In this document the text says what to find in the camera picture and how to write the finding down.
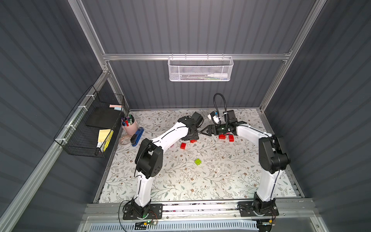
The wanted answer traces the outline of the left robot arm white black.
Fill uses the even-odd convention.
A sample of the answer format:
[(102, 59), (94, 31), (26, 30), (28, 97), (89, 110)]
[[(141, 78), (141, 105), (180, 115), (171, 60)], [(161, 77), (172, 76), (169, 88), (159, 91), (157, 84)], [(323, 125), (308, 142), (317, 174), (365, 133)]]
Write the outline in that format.
[(198, 128), (203, 121), (203, 116), (195, 112), (179, 118), (164, 134), (153, 139), (145, 138), (141, 142), (135, 159), (134, 175), (138, 182), (133, 206), (143, 209), (150, 204), (153, 179), (162, 169), (165, 152), (179, 140), (197, 140)]

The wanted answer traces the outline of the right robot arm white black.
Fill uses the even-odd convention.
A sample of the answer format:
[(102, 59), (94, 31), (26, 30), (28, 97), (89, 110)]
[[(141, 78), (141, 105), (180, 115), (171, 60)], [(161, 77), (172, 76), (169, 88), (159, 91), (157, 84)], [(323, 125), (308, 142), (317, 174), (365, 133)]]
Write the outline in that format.
[(233, 134), (243, 137), (259, 148), (259, 164), (264, 170), (260, 185), (254, 193), (252, 209), (258, 216), (273, 212), (278, 180), (290, 164), (290, 158), (282, 136), (258, 130), (244, 121), (238, 121), (233, 110), (223, 113), (224, 123), (217, 111), (208, 115), (213, 122), (201, 130), (204, 135)]

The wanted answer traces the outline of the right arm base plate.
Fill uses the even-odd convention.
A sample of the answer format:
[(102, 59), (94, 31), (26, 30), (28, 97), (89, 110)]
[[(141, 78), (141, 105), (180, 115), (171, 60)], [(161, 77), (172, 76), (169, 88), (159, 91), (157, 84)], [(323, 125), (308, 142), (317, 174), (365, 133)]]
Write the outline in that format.
[(275, 218), (276, 216), (279, 216), (275, 200), (269, 202), (260, 202), (259, 200), (242, 201), (238, 202), (237, 209), (239, 210), (241, 217), (271, 216)]

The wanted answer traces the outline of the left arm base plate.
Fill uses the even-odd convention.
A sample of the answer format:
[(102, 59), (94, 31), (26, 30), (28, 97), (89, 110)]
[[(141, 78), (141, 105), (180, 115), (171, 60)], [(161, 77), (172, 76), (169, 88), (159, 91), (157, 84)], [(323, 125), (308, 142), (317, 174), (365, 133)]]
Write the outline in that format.
[(135, 219), (162, 219), (163, 204), (148, 203), (146, 206), (141, 207), (134, 201), (125, 204), (122, 208), (123, 220)]

